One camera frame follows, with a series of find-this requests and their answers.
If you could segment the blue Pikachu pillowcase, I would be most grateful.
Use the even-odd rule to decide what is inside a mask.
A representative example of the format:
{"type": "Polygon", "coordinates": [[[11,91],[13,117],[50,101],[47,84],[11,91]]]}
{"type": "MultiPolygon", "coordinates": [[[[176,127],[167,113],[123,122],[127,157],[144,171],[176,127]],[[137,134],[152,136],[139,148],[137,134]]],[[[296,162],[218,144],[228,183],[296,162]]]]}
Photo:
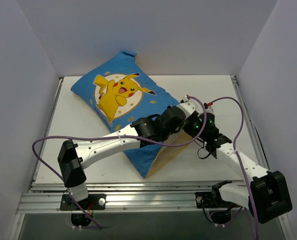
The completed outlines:
{"type": "MultiPolygon", "coordinates": [[[[81,77],[70,89],[98,115],[110,133],[139,118],[162,113],[179,102],[158,86],[136,64],[136,53],[120,51],[115,57],[81,77]]],[[[147,178],[173,160],[187,146],[157,144],[124,151],[129,161],[147,178]]]]}

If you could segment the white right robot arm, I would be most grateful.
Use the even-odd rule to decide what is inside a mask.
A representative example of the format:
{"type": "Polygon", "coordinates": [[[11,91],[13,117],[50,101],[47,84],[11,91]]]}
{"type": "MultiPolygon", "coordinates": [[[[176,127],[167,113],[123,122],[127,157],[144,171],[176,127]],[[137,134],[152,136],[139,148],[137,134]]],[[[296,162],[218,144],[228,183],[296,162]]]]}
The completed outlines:
{"type": "Polygon", "coordinates": [[[183,129],[203,142],[210,156],[226,164],[249,183],[249,186],[240,186],[230,180],[216,183],[211,187],[207,204],[220,207],[232,203],[245,207],[261,224],[293,209],[285,176],[280,171],[272,172],[260,166],[235,149],[233,142],[216,127],[214,114],[194,112],[183,129]]]}

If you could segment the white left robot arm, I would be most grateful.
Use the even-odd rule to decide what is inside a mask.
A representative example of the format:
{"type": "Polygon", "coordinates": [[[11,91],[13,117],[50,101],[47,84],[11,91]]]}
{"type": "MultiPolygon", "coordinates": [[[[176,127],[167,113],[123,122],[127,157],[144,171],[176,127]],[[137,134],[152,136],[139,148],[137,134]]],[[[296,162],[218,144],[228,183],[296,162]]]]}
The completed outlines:
{"type": "Polygon", "coordinates": [[[127,150],[141,149],[148,145],[168,146],[165,141],[181,131],[186,120],[196,109],[194,103],[187,101],[167,107],[162,114],[139,118],[104,137],[80,142],[72,139],[64,141],[57,161],[64,186],[72,195],[71,204],[78,210],[83,210],[89,205],[86,168],[127,150]]]}

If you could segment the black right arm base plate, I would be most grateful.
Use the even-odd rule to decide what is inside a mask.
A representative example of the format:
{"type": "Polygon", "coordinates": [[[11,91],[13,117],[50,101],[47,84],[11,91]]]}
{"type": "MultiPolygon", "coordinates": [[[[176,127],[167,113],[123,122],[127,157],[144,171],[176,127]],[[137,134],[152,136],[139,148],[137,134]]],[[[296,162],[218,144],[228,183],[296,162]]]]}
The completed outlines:
{"type": "Polygon", "coordinates": [[[222,200],[216,200],[210,191],[195,192],[195,204],[198,209],[220,209],[220,208],[237,208],[239,205],[226,202],[222,200]]]}

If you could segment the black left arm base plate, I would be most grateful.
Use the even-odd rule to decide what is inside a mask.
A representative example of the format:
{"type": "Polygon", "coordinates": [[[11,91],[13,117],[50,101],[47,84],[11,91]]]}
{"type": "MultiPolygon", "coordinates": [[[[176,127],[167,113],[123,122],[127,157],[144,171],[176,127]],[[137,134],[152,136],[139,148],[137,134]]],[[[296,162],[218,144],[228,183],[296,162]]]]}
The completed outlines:
{"type": "MultiPolygon", "coordinates": [[[[103,193],[90,193],[88,198],[78,201],[78,204],[86,210],[104,210],[106,208],[107,195],[103,193]]],[[[68,193],[61,197],[60,207],[61,211],[77,211],[79,207],[74,203],[68,193]]]]}

